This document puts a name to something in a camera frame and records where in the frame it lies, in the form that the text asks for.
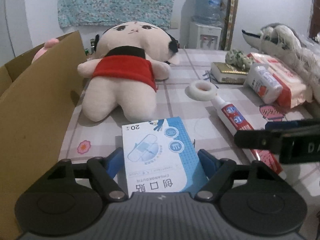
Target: gray ribbed surface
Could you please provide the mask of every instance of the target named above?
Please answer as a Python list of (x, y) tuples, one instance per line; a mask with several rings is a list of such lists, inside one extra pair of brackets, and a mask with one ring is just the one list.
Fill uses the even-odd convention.
[[(45, 240), (27, 233), (20, 240)], [(59, 240), (271, 240), (251, 236), (227, 224), (215, 207), (194, 201), (188, 193), (136, 193), (125, 203), (109, 205), (96, 224)], [(303, 240), (292, 233), (277, 240)]]

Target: red cloth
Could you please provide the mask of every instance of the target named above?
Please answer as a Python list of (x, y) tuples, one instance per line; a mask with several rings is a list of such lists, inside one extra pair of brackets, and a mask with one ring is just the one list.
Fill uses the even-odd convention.
[(115, 55), (104, 57), (96, 66), (92, 77), (105, 76), (143, 82), (156, 91), (151, 62), (136, 56)]

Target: blue and white box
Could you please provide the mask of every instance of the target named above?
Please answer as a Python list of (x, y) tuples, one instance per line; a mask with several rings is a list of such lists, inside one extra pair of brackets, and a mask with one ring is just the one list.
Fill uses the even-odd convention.
[(180, 117), (122, 126), (128, 194), (190, 192), (208, 181)]

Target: doll's eye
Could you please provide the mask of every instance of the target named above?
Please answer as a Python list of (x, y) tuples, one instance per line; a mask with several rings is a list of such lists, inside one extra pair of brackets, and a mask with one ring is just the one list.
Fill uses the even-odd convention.
[(149, 25), (143, 25), (142, 28), (143, 28), (143, 29), (146, 29), (146, 30), (150, 30), (152, 27), (149, 26)]
[(125, 25), (122, 25), (116, 28), (117, 31), (123, 31), (124, 29), (125, 29)]

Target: plaid tablecloth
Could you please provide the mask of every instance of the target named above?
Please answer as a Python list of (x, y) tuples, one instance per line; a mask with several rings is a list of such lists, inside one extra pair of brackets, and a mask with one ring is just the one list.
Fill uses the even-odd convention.
[[(167, 81), (157, 82), (157, 109), (154, 120), (180, 116), (196, 151), (203, 148), (217, 158), (230, 158), (237, 163), (249, 161), (233, 143), (233, 137), (218, 118), (211, 102), (200, 102), (189, 98), (185, 90), (195, 80), (205, 79), (211, 62), (224, 62), (224, 51), (180, 49), (179, 65), (172, 65)], [(250, 88), (240, 85), (217, 84), (219, 95), (232, 102), (255, 129), (263, 128), (267, 121), (270, 106), (263, 106), (261, 99)], [(121, 126), (129, 124), (120, 107), (101, 122), (92, 122), (81, 112), (81, 101), (75, 108), (66, 132), (59, 159), (70, 158), (74, 163), (85, 162), (93, 156), (108, 156), (122, 146)], [(311, 115), (298, 106), (292, 111), (278, 116), (283, 120), (311, 118)], [(287, 182), (292, 185), (308, 202), (309, 214), (302, 227), (302, 234), (315, 239), (317, 219), (320, 210), (320, 165), (286, 165)]]

